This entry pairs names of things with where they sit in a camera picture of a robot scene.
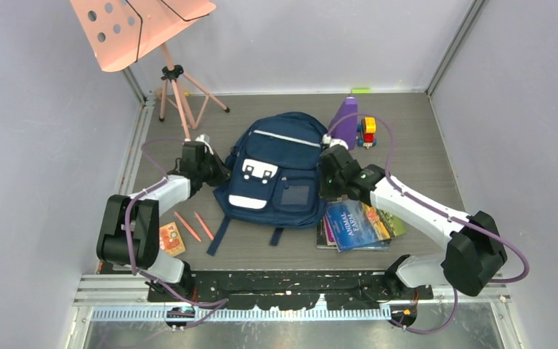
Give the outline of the navy blue backpack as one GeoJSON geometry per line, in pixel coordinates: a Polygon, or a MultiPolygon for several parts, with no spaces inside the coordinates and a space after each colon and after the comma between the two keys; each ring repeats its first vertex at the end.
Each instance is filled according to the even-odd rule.
{"type": "Polygon", "coordinates": [[[277,246],[285,229],[316,226],[326,213],[318,161],[327,128],[314,116],[287,112],[256,120],[231,147],[231,177],[214,189],[224,213],[207,253],[217,253],[233,220],[273,228],[277,246]]]}

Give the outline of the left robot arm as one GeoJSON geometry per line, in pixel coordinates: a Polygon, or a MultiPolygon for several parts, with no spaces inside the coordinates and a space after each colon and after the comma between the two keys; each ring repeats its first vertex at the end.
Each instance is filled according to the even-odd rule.
{"type": "Polygon", "coordinates": [[[175,300],[191,302],[195,282],[190,265],[160,247],[160,218],[204,185],[217,187],[230,176],[204,136],[185,141],[175,168],[156,184],[108,198],[96,245],[98,259],[126,266],[175,300]]]}

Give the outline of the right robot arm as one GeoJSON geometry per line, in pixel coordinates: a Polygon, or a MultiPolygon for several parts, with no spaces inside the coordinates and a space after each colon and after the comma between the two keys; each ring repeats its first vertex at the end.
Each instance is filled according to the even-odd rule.
{"type": "Polygon", "coordinates": [[[444,206],[386,169],[362,167],[341,145],[325,149],[318,167],[322,194],[346,196],[393,214],[442,248],[437,254],[404,254],[386,269],[386,289],[395,298],[426,285],[450,285],[476,297],[507,261],[495,221],[484,212],[467,214],[444,206]]]}

